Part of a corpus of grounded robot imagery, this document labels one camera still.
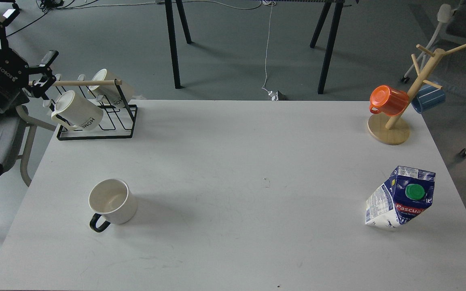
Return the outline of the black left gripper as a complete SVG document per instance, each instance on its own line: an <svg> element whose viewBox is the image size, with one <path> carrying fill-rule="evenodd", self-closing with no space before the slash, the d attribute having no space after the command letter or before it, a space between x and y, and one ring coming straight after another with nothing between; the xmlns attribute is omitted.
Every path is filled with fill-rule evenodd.
<svg viewBox="0 0 466 291"><path fill-rule="evenodd" d="M32 81L26 91L31 97L43 100L49 99L46 91L57 80L50 66L58 57L58 51L50 50L39 65L28 66L27 61L9 48L6 27L19 14L20 8L13 8L0 15L0 113L10 108L21 89L28 84L28 75L41 74L39 81Z"/></svg>

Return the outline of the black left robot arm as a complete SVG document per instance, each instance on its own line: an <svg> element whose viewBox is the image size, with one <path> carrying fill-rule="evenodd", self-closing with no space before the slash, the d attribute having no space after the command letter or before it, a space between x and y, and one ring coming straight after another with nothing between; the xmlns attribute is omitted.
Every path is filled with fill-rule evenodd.
<svg viewBox="0 0 466 291"><path fill-rule="evenodd" d="M0 15L0 114L17 106L21 93L27 92L33 98L46 100L46 91L57 80L51 64L59 52L49 51L39 65L31 66L10 48L6 27L19 13L19 6L13 2L12 8Z"/></svg>

